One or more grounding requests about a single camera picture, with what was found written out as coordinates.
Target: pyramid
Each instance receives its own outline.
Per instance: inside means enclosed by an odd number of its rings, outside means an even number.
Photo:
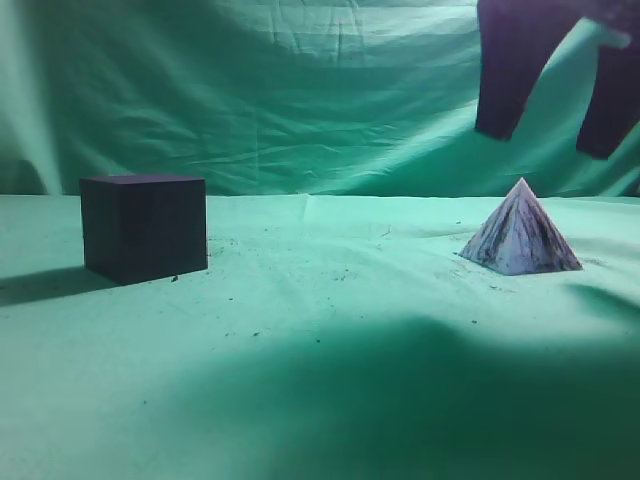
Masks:
[[[459,255],[503,275],[582,270],[524,178]]]

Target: white pyramid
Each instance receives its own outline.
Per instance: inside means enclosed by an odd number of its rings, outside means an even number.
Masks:
[[[582,270],[524,178],[459,255],[504,275]]]

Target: cube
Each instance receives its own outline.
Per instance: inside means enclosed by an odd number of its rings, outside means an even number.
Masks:
[[[204,179],[85,178],[80,196],[87,269],[120,285],[207,269]]]

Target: green fabric surface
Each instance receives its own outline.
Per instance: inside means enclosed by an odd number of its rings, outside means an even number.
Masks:
[[[459,251],[498,198],[210,197],[210,268],[82,269],[0,196],[2,479],[635,479],[640,201],[543,203],[585,270]]]
[[[598,46],[567,37],[509,144],[475,133],[475,0],[2,0],[0,193],[171,172],[211,194],[618,195],[640,130],[578,154]]]

